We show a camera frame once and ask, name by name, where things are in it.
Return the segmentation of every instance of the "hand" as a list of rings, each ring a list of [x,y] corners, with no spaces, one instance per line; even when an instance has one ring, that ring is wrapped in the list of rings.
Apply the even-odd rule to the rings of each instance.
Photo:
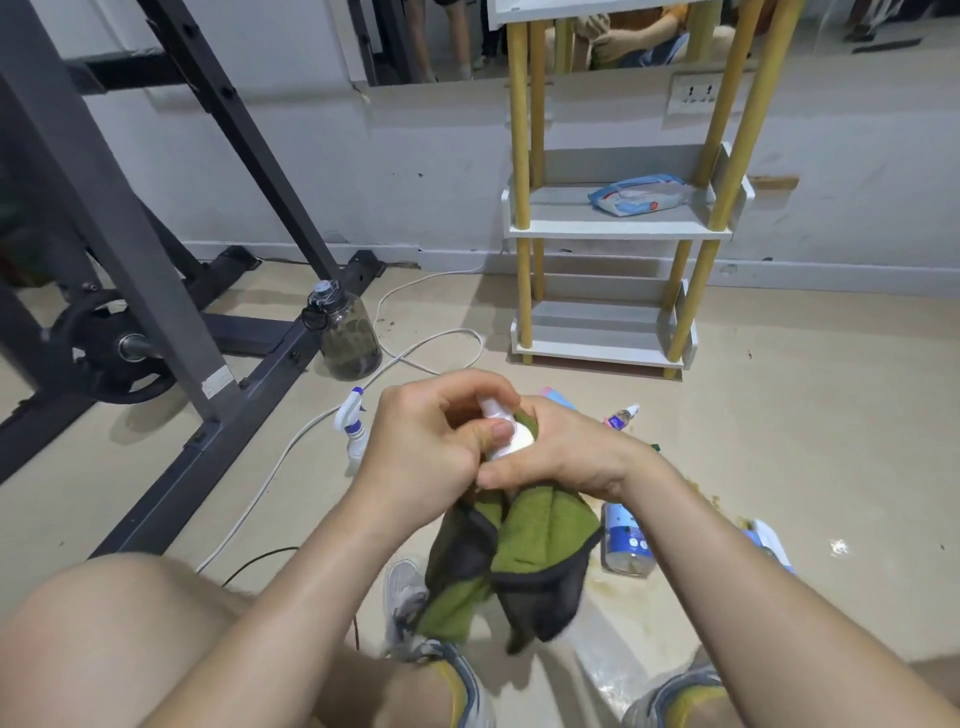
[[[631,51],[643,48],[636,31],[609,30],[590,46],[591,57],[600,63],[613,63]]]
[[[658,457],[645,443],[544,397],[524,397],[520,409],[537,420],[537,442],[484,463],[477,485],[516,488],[553,479],[573,491],[620,501],[628,476],[645,458]]]
[[[483,419],[478,396],[511,410],[520,403],[505,377],[478,369],[389,387],[380,396],[350,491],[388,514],[404,538],[453,505],[483,453],[513,436],[511,423]]]
[[[573,31],[587,40],[596,40],[610,29],[610,16],[605,12],[581,15],[573,23]]]

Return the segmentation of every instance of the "label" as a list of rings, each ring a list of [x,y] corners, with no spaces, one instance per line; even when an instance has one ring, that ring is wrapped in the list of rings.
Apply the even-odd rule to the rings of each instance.
[[[201,385],[204,388],[204,397],[212,400],[232,381],[236,381],[236,379],[233,378],[233,372],[230,371],[229,366],[224,364],[224,366],[204,379],[204,383]]]

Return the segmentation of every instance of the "plastic bag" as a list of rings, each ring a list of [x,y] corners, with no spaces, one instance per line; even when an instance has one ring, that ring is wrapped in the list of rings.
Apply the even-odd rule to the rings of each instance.
[[[679,207],[690,202],[694,187],[673,175],[648,175],[614,182],[588,195],[597,209],[617,217]]]

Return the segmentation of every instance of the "power cord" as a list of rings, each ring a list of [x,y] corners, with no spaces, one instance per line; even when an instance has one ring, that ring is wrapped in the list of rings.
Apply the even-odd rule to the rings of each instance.
[[[440,276],[463,276],[463,275],[471,275],[475,273],[482,273],[482,271],[483,271],[482,267],[474,268],[473,270],[470,270],[470,271],[444,271],[443,273],[433,273],[433,274],[430,274],[429,276],[424,276],[421,279],[411,280],[409,283],[404,283],[403,285],[397,286],[396,288],[388,292],[383,298],[381,298],[379,303],[376,305],[376,314],[373,316],[373,333],[374,334],[377,333],[376,325],[377,325],[377,321],[380,319],[380,310],[383,308],[384,302],[387,299],[389,299],[391,296],[393,296],[394,293],[396,293],[397,291],[402,291],[404,288],[409,288],[410,286],[416,285],[417,283],[423,283],[425,280],[439,278]],[[407,358],[407,356],[411,352],[414,352],[415,350],[419,349],[424,344],[430,341],[433,341],[434,339],[440,338],[441,336],[447,336],[448,334],[451,334],[451,333],[467,333],[473,336],[477,340],[477,343],[480,345],[477,350],[476,356],[474,356],[470,360],[469,364],[463,367],[463,369],[469,369],[477,362],[481,354],[483,354],[484,338],[479,332],[473,330],[472,328],[449,328],[446,331],[441,331],[440,333],[435,333],[432,336],[427,336],[425,339],[420,340],[419,342],[414,344],[412,347],[408,347],[407,349],[405,349],[403,352],[399,354],[394,354],[385,346],[383,346],[383,344],[381,343],[380,348],[388,356],[391,357],[391,360],[388,361],[386,364],[382,365],[378,370],[376,370],[376,372],[373,373],[370,379],[367,380],[367,383],[363,385],[363,389],[366,391],[375,381],[377,381],[377,379],[381,375],[383,375],[385,372],[387,372],[387,370],[389,370],[391,367],[397,364],[397,362],[400,362],[400,361],[406,364],[409,364],[410,366],[415,367],[416,369],[419,369],[422,372],[427,372],[430,375],[438,375],[440,372],[436,372],[428,367],[425,367],[416,361],[411,361],[410,359]],[[336,407],[331,407],[325,412],[322,412],[321,414],[317,415],[315,418],[310,420],[310,422],[308,422],[306,425],[301,427],[300,430],[297,432],[297,434],[293,436],[293,439],[291,439],[290,442],[287,443],[287,446],[283,449],[283,452],[280,454],[280,457],[276,461],[276,464],[274,465],[273,469],[270,470],[270,474],[267,475],[267,479],[263,481],[263,485],[260,486],[260,489],[256,492],[256,495],[253,497],[253,500],[251,500],[250,505],[247,506],[247,509],[243,512],[243,515],[241,515],[240,518],[237,520],[237,522],[233,525],[233,527],[230,529],[230,531],[228,532],[224,540],[221,541],[220,544],[218,544],[217,547],[213,549],[213,553],[207,556],[204,559],[204,561],[197,567],[197,573],[200,573],[201,571],[206,569],[206,567],[210,565],[210,562],[212,562],[215,558],[217,558],[217,556],[220,555],[220,553],[224,550],[224,548],[227,547],[227,544],[229,543],[230,539],[232,539],[233,536],[236,535],[236,532],[240,530],[240,526],[243,525],[244,521],[250,516],[250,513],[252,512],[253,508],[256,507],[256,504],[260,502],[260,499],[263,498],[263,495],[267,492],[267,488],[269,487],[271,481],[274,479],[276,472],[279,471],[280,466],[283,465],[283,461],[286,459],[287,455],[290,454],[290,450],[293,449],[293,446],[300,441],[300,438],[302,438],[303,435],[305,435],[307,432],[309,432],[311,429],[313,429],[316,425],[321,423],[327,417],[332,415],[338,409],[340,409],[340,405],[337,405]]]
[[[266,553],[261,553],[259,556],[254,556],[250,561],[248,561],[246,564],[244,564],[242,567],[240,567],[238,570],[232,573],[227,579],[227,581],[225,581],[220,586],[222,586],[223,588],[226,588],[228,584],[231,581],[233,581],[233,579],[236,576],[240,574],[241,571],[243,571],[246,567],[250,566],[251,564],[255,564],[261,559],[265,559],[268,556],[273,556],[275,553],[283,553],[284,551],[299,551],[299,550],[300,550],[299,546],[284,546],[283,548],[275,548],[273,551],[267,551]],[[358,652],[360,651],[360,627],[357,626],[356,615],[353,616],[353,646],[357,648]]]

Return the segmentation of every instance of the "shelf leg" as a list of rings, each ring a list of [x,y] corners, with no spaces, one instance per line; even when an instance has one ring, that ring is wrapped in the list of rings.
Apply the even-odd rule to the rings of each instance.
[[[693,184],[698,187],[706,187],[713,174],[713,165],[716,164],[717,155],[720,153],[720,143],[723,141],[727,122],[730,120],[736,92],[743,79],[743,68],[747,63],[747,56],[750,55],[750,45],[754,40],[756,22],[760,18],[761,10],[763,10],[763,0],[746,0],[739,6],[736,32],[733,34],[727,66],[723,72],[723,80],[720,82],[720,91],[717,93],[717,103],[710,118],[707,140],[700,152],[697,170],[693,174]]]
[[[533,346],[533,302],[530,296],[530,238],[520,237],[516,240],[516,282],[520,299],[519,324],[520,346],[529,349]],[[523,355],[523,363],[529,364]]]
[[[803,6],[804,0],[780,0],[774,11],[770,33],[767,34],[760,65],[754,76],[754,85],[750,89],[747,105],[744,107],[740,126],[733,140],[727,171],[723,180],[720,181],[716,202],[710,214],[708,227],[712,231],[723,230],[730,221],[737,189],[743,181],[743,176],[747,174],[750,156],[754,152],[756,139],[760,136],[760,128],[767,115],[770,99],[773,98],[774,91],[777,89],[777,78],[780,76],[783,58],[786,56],[790,38],[793,36],[793,30],[797,26],[797,18],[800,17]]]
[[[708,61],[713,45],[713,29],[720,24],[722,0],[705,0],[690,8],[690,38],[686,42],[686,62]]]
[[[677,243],[677,252],[673,254],[673,265],[670,267],[670,278],[666,282],[666,288],[663,291],[664,311],[669,311],[677,302],[677,295],[680,293],[680,281],[684,277],[686,262],[690,258],[690,249],[693,247],[692,240],[681,240]]]
[[[557,34],[555,35],[553,73],[561,76],[569,73],[573,67],[573,18],[565,17],[557,20]]]
[[[705,4],[695,5],[694,9]],[[697,161],[697,169],[693,174],[693,184],[698,187],[706,187],[709,184],[710,176],[713,174],[713,165],[716,164],[717,155],[720,153],[723,133],[727,129],[727,122],[730,120],[736,92],[740,88],[740,80],[743,78],[743,68],[747,63],[747,56],[750,55],[750,45],[754,40],[756,22],[762,9],[763,0],[746,0],[740,5],[736,33],[733,35],[733,44],[730,55],[727,57],[727,66],[724,69],[723,81],[720,83],[720,92],[717,94],[716,107],[713,109],[713,115],[710,118],[707,140],[704,142],[700,159]],[[692,29],[689,43],[688,47],[692,50]],[[677,252],[673,258],[673,267],[670,269],[670,279],[663,296],[664,311],[669,311],[677,302],[677,295],[680,293],[680,281],[684,277],[684,269],[690,257],[691,246],[692,241],[690,240],[681,240],[677,246]]]
[[[760,128],[763,126],[763,119],[766,117],[767,109],[770,106],[770,99],[773,98],[774,91],[777,88],[777,78],[780,76],[783,58],[786,56],[790,38],[793,36],[803,6],[804,0],[780,0],[777,9],[774,11],[770,33],[767,35],[766,43],[763,46],[760,66],[756,70],[754,85],[750,89],[750,96],[747,97],[747,105],[740,119],[740,127],[737,129],[736,138],[733,141],[727,171],[723,180],[720,181],[716,202],[713,204],[713,211],[710,214],[708,227],[713,231],[723,230],[730,222],[730,213],[733,209],[733,201],[736,199],[737,189],[743,180],[743,176],[747,174],[750,156],[754,152],[756,139],[760,136]],[[696,317],[697,308],[700,307],[700,301],[704,297],[704,290],[707,288],[707,281],[710,272],[713,270],[713,261],[716,260],[719,249],[719,240],[705,240],[700,246],[684,307],[677,316],[677,327],[674,329],[673,339],[670,341],[670,348],[666,353],[666,357],[670,361],[679,361],[681,354],[684,352],[686,337],[690,335],[693,319]]]
[[[530,157],[527,130],[527,24],[508,23],[507,43],[510,47],[510,131],[514,147],[514,218],[521,230],[530,227]],[[516,278],[519,293],[519,340],[521,347],[533,346],[533,323],[530,290],[530,239],[516,241]],[[523,363],[533,357],[523,355]]]
[[[546,20],[530,24],[530,175],[531,189],[543,187],[543,138],[546,118]],[[545,294],[543,279],[543,238],[533,239],[534,300]]]

